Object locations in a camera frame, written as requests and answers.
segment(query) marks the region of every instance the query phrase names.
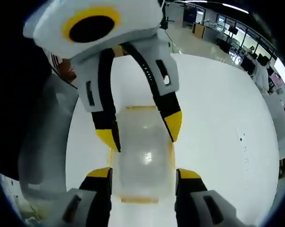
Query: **white surface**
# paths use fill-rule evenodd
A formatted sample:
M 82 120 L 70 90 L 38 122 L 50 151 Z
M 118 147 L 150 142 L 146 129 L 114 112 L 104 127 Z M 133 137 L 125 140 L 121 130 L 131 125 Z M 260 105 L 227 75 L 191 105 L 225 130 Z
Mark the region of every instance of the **white surface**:
M 258 225 L 272 205 L 279 165 L 276 132 L 265 101 L 250 77 L 235 67 L 191 55 L 173 57 L 183 113 L 175 143 L 176 167 L 199 173 L 209 190 L 216 190 L 236 207 L 242 222 Z M 147 79 L 130 56 L 114 59 L 111 86 L 117 112 L 127 105 L 154 104 Z M 107 166 L 108 153 L 79 99 L 67 145 L 67 189 L 79 187 L 93 169 Z M 112 198 L 110 223 L 116 219 L 114 226 L 152 226 L 150 222 L 176 226 L 173 200 L 168 205 L 161 201 L 157 206 L 130 207 Z M 154 214 L 150 206 L 162 219 L 146 218 Z

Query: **white robot body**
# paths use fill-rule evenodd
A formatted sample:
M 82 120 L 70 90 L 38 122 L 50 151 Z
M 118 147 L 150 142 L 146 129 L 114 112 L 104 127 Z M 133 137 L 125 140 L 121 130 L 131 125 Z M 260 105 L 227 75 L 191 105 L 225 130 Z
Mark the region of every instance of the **white robot body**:
M 104 37 L 84 43 L 67 37 L 70 24 L 102 14 L 114 22 L 114 28 Z M 54 0 L 38 20 L 33 39 L 38 46 L 70 59 L 91 47 L 95 47 L 95 52 L 112 48 L 128 40 L 124 34 L 133 40 L 151 36 L 156 33 L 161 19 L 161 8 L 156 0 Z M 103 26 L 100 21 L 89 27 L 99 33 Z

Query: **yellow ring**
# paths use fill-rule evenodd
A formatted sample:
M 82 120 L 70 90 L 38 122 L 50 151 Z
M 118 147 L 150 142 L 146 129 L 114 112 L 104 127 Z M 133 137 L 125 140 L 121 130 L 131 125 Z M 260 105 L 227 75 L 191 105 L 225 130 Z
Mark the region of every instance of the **yellow ring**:
M 92 16 L 106 16 L 111 18 L 114 21 L 113 29 L 120 24 L 120 14 L 115 8 L 103 7 L 103 6 L 91 7 L 75 13 L 75 15 L 72 18 L 70 18 L 66 23 L 64 23 L 62 27 L 63 36 L 69 41 L 74 42 L 73 40 L 70 39 L 69 36 L 72 27 L 79 21 Z

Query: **computer monitor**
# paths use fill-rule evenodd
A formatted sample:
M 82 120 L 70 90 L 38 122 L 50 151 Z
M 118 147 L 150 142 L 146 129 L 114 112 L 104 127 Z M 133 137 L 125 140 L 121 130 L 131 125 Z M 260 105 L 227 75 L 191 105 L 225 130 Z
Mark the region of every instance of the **computer monitor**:
M 261 64 L 263 62 L 263 55 L 259 53 L 259 56 L 257 57 L 257 61 Z
M 233 33 L 234 35 L 236 35 L 238 33 L 238 29 L 236 27 L 234 27 L 234 26 L 230 26 L 228 28 L 228 31 Z
M 277 70 L 277 72 L 279 73 L 280 77 L 282 78 L 282 80 L 285 84 L 285 66 L 279 58 L 276 60 L 274 67 Z
M 257 57 L 258 57 L 258 55 L 256 53 L 252 53 L 251 56 L 253 59 L 257 59 Z

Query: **wall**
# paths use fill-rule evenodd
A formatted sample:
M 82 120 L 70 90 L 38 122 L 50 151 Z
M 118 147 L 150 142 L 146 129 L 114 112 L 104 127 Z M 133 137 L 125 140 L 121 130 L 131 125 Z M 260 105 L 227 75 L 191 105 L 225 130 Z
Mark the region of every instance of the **wall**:
M 276 63 L 276 59 L 271 58 L 271 59 L 270 59 L 270 66 L 274 66 L 275 63 Z
M 175 21 L 180 26 L 182 26 L 183 21 L 183 11 L 183 7 L 176 3 L 170 3 L 168 7 L 165 7 L 165 14 L 169 20 Z

